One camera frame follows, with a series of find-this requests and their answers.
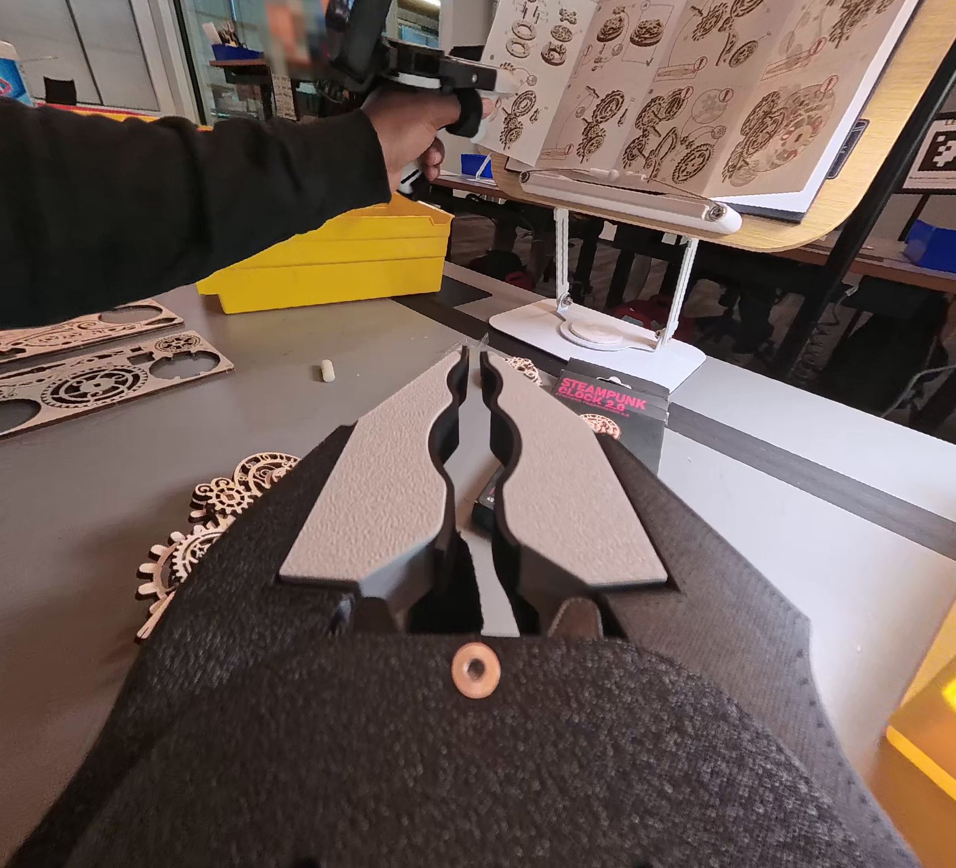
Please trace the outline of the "wooden puzzle sheet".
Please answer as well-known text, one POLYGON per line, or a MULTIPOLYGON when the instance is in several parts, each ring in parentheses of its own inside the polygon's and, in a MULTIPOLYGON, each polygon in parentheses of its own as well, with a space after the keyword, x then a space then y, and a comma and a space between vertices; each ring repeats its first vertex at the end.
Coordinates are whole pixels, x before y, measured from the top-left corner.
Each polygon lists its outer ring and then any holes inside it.
POLYGON ((194 331, 35 364, 1 378, 1 436, 59 424, 233 370, 233 363, 194 331))
POLYGON ((184 320, 180 316, 161 303, 138 301, 55 325, 3 330, 1 362, 19 363, 45 358, 183 324, 184 320))

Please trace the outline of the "person's left hand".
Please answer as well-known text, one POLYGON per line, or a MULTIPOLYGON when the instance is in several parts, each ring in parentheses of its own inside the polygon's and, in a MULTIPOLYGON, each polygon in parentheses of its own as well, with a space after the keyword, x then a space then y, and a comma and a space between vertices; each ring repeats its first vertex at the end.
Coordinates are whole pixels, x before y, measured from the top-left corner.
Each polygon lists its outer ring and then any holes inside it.
POLYGON ((399 190, 403 172, 411 165, 428 181, 440 175, 446 152, 438 133, 460 118, 456 96, 379 88, 361 110, 376 131, 391 192, 399 190))

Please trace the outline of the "wooden side table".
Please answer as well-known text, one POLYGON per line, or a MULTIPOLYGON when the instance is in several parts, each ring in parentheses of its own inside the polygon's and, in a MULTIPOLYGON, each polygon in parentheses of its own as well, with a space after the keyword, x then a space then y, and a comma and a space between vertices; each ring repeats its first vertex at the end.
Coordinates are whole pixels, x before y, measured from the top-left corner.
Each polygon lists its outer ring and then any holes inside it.
MULTIPOLYGON (((513 200, 519 204, 525 203, 524 199, 516 197, 514 194, 506 193, 498 188, 494 182, 460 176, 459 174, 443 172, 437 180, 436 185, 456 193, 471 193, 497 201, 513 200)), ((831 250, 832 248, 828 245, 812 242, 798 248, 783 251, 757 251, 755 253, 760 256, 780 257, 812 266, 823 266, 829 258, 831 250)), ((851 275, 860 275, 861 277, 873 277, 924 287, 928 290, 944 294, 955 294, 955 275, 953 273, 924 269, 909 261, 895 257, 881 257, 874 256, 871 253, 860 252, 853 260, 848 273, 851 275)))

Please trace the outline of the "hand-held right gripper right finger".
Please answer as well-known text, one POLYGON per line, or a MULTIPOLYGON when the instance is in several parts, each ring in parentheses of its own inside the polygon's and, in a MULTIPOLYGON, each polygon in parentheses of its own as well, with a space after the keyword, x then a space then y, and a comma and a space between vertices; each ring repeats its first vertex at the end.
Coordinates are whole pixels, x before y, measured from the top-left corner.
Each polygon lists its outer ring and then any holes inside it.
POLYGON ((480 355, 489 445, 500 464, 492 558, 520 631, 569 599, 663 586, 668 578, 605 451, 614 444, 508 362, 480 355))

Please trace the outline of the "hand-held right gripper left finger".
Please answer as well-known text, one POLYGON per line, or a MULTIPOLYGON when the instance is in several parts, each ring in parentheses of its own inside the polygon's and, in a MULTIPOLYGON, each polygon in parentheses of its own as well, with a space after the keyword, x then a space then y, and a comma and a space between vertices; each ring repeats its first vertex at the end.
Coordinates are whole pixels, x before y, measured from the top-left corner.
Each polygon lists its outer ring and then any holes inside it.
POLYGON ((349 427, 277 579, 407 615, 411 631, 472 629, 472 558, 456 525, 470 349, 460 346, 349 427))

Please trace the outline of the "wooden gear assembly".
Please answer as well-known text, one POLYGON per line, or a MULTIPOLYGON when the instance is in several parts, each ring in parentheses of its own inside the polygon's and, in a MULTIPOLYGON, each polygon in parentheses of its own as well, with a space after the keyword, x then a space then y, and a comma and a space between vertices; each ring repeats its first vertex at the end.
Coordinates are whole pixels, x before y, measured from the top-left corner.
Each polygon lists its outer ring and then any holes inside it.
POLYGON ((245 457, 229 476, 197 485, 190 498, 187 526, 164 543, 153 545, 137 568, 136 596, 149 603, 149 615, 137 630, 136 642, 149 638, 177 590, 233 522, 300 462, 281 452, 245 457))

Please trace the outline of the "large folded instruction sheet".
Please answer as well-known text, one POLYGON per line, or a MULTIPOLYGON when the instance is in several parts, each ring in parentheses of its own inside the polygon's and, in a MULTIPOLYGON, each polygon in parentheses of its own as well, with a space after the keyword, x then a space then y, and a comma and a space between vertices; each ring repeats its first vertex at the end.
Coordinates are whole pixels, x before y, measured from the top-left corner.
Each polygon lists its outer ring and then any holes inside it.
POLYGON ((534 169, 802 191, 918 0, 599 0, 534 169))

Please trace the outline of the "black puzzle box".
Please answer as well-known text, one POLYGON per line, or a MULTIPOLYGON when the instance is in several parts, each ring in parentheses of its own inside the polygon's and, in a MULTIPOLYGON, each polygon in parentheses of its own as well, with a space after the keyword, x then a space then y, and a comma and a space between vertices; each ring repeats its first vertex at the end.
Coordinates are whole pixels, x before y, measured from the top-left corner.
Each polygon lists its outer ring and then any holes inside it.
POLYGON ((583 367, 563 369, 548 391, 594 432, 612 436, 657 472, 668 421, 666 390, 630 376, 594 376, 583 367))

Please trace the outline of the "person's left forearm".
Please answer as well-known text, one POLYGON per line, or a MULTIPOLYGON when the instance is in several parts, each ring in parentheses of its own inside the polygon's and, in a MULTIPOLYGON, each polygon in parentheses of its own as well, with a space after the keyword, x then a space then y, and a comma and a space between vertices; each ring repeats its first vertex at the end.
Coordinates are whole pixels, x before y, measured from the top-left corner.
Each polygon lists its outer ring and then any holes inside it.
POLYGON ((3 100, 2 328, 149 298, 383 204, 399 155, 358 110, 202 131, 3 100))

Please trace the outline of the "black framed marker board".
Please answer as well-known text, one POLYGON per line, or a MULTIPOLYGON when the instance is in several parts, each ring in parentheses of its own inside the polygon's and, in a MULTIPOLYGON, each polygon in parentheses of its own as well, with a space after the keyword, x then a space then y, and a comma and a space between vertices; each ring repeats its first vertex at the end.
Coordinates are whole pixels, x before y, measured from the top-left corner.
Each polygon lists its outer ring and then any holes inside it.
POLYGON ((900 188, 909 194, 955 194, 955 116, 930 125, 900 188))

